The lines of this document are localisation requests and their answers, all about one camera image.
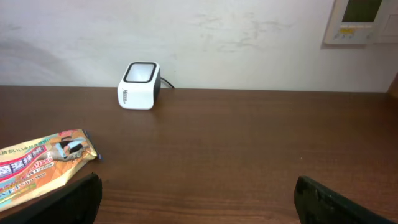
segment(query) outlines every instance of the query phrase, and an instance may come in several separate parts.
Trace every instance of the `dark green screen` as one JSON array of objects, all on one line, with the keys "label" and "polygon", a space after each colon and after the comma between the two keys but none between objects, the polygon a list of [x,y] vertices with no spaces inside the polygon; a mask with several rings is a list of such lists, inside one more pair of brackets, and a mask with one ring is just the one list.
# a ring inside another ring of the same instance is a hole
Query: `dark green screen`
[{"label": "dark green screen", "polygon": [[373,22],[382,0],[349,0],[343,22]]}]

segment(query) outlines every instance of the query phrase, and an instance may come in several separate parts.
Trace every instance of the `snack package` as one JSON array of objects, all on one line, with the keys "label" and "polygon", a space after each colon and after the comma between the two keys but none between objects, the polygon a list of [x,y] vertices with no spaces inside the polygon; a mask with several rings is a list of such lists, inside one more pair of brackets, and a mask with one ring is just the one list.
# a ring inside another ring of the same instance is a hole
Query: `snack package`
[{"label": "snack package", "polygon": [[0,211],[65,185],[96,156],[82,129],[0,149]]}]

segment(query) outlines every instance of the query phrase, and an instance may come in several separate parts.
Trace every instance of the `white device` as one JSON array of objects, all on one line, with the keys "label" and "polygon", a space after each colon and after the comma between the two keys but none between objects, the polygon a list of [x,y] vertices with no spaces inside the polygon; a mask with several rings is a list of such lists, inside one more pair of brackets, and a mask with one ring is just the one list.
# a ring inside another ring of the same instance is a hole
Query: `white device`
[{"label": "white device", "polygon": [[336,0],[325,43],[398,43],[398,0]]},{"label": "white device", "polygon": [[148,110],[160,91],[160,66],[155,62],[133,62],[118,86],[118,99],[125,109]]}]

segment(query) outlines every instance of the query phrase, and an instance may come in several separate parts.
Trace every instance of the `black bezel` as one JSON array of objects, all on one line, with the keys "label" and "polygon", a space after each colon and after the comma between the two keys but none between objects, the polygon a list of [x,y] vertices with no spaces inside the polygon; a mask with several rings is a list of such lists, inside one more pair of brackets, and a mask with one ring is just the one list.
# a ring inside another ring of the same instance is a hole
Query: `black bezel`
[{"label": "black bezel", "polygon": [[[134,64],[151,64],[151,65],[154,65],[154,69],[152,70],[152,73],[151,73],[150,78],[149,78],[148,81],[142,82],[142,81],[127,81],[127,80],[126,80],[127,75],[129,74],[130,69],[131,69],[131,67],[132,67]],[[154,77],[155,70],[156,70],[156,63],[153,63],[153,62],[134,62],[134,63],[131,63],[131,64],[129,65],[129,68],[128,68],[127,71],[126,71],[126,74],[124,74],[123,81],[124,81],[124,82],[127,82],[127,83],[149,83],[150,81],[152,81],[152,78]]]}]

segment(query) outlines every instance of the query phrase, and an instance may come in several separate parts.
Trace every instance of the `yellow sticker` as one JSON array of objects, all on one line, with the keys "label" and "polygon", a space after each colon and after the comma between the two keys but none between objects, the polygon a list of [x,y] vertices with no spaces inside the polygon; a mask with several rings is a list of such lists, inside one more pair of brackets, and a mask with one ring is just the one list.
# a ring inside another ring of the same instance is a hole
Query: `yellow sticker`
[{"label": "yellow sticker", "polygon": [[354,28],[341,28],[340,29],[340,34],[353,34],[355,33]]}]

